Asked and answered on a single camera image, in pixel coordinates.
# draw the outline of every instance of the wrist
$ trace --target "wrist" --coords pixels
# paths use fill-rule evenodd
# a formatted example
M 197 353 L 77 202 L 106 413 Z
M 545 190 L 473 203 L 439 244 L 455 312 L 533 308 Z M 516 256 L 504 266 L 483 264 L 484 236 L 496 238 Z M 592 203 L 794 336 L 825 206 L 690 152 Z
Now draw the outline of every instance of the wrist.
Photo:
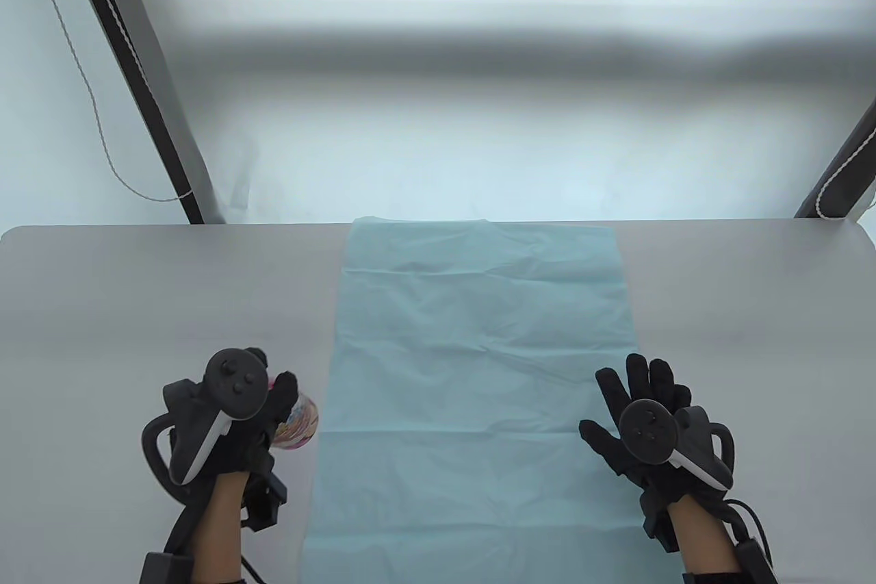
M 216 477 L 216 486 L 213 487 L 213 498 L 236 498 L 244 496 L 244 488 L 250 480 L 249 472 L 225 472 Z

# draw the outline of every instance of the white wall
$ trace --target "white wall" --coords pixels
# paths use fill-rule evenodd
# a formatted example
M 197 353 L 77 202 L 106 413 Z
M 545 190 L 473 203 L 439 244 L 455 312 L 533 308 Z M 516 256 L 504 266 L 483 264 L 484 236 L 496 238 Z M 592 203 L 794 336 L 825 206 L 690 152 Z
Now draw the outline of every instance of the white wall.
M 792 216 L 876 0 L 144 0 L 229 220 Z
M 175 196 L 88 0 L 57 0 L 123 177 Z M 0 0 L 0 233 L 16 225 L 185 223 L 128 192 L 104 158 L 88 94 L 49 0 Z

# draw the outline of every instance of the table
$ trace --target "table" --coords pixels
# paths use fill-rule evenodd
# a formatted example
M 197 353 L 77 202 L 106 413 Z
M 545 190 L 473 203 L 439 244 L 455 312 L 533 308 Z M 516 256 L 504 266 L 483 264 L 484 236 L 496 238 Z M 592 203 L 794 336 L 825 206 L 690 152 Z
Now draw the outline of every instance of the table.
M 605 224 L 639 341 L 736 438 L 736 496 L 783 581 L 876 572 L 876 251 L 818 220 Z M 0 240 L 0 570 L 10 584 L 137 581 L 179 507 L 140 431 L 165 383 L 262 346 L 322 403 L 347 225 L 23 227 Z M 278 456 L 290 500 L 244 538 L 294 581 L 317 441 Z

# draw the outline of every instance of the black metal pole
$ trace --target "black metal pole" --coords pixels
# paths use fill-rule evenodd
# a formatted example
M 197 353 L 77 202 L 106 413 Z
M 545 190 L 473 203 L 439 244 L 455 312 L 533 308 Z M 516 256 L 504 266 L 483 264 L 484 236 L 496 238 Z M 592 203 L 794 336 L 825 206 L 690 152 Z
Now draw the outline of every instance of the black metal pole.
M 131 47 L 128 45 L 129 39 L 126 39 L 128 34 L 116 0 L 109 0 L 109 3 L 107 0 L 91 0 L 91 6 L 100 20 L 103 33 L 106 34 L 119 68 L 125 76 L 128 89 L 131 89 L 134 102 L 140 109 L 140 115 L 143 117 L 146 129 L 153 138 L 155 148 L 159 152 L 167 175 L 170 177 L 173 189 L 177 195 L 183 196 L 191 190 L 191 184 L 182 167 L 182 162 L 179 161 L 179 153 L 173 144 L 173 139 L 167 131 L 162 111 L 157 106 L 147 82 L 141 75 L 134 52 L 131 52 Z M 194 194 L 188 194 L 180 202 L 190 224 L 204 223 L 201 209 Z
M 820 202 L 820 209 L 825 217 L 845 217 L 854 208 L 867 188 L 876 179 L 876 138 L 864 146 L 849 162 L 849 158 L 860 148 L 861 144 L 876 130 L 876 100 L 873 101 L 855 129 L 851 131 L 848 139 L 842 144 L 842 148 L 836 153 L 836 157 L 830 162 L 819 182 L 806 197 L 806 200 L 797 210 L 797 218 L 814 218 L 816 212 L 816 199 L 822 190 L 824 183 L 836 174 L 824 190 Z M 848 162 L 842 171 L 836 173 L 842 165 Z

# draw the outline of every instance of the black glove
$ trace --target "black glove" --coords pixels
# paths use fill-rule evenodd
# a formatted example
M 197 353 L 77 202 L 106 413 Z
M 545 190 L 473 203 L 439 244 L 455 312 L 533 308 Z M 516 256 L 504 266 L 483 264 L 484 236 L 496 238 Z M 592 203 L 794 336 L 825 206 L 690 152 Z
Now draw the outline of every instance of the black glove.
M 649 368 L 645 356 L 631 353 L 626 357 L 626 376 L 630 384 L 629 394 L 613 369 L 600 369 L 595 375 L 615 425 L 620 421 L 623 409 L 637 399 L 654 399 L 673 414 L 691 405 L 691 390 L 675 383 L 672 369 L 666 361 L 655 359 L 651 361 Z M 663 509 L 678 502 L 685 494 L 708 498 L 716 496 L 716 492 L 708 484 L 684 468 L 674 468 L 669 463 L 659 466 L 645 465 L 628 452 L 620 439 L 592 420 L 582 420 L 578 430 L 582 439 L 605 459 L 609 468 L 619 477 L 625 475 L 636 486 L 647 491 L 651 499 L 654 499 L 656 492 L 660 501 L 658 506 Z
M 232 422 L 228 435 L 216 440 L 199 476 L 257 471 L 257 460 L 267 455 L 276 428 L 289 418 L 297 400 L 298 380 L 291 372 L 283 372 L 274 381 L 261 411 L 248 420 Z

